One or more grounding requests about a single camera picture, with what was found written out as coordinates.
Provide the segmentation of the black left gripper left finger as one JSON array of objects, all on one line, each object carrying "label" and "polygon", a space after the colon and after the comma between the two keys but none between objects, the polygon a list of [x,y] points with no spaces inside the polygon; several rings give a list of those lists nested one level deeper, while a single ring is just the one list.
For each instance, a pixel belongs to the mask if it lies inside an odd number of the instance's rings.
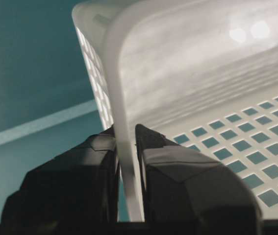
[{"label": "black left gripper left finger", "polygon": [[119,161],[113,127],[28,171],[1,223],[115,223]]}]

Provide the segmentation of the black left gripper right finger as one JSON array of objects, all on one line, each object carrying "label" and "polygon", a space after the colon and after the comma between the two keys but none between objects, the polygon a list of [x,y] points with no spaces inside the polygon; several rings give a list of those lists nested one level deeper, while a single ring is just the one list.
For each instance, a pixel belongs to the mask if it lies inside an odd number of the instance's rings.
[{"label": "black left gripper right finger", "polygon": [[135,127],[135,138],[146,221],[262,217],[252,191],[220,161],[141,124]]}]

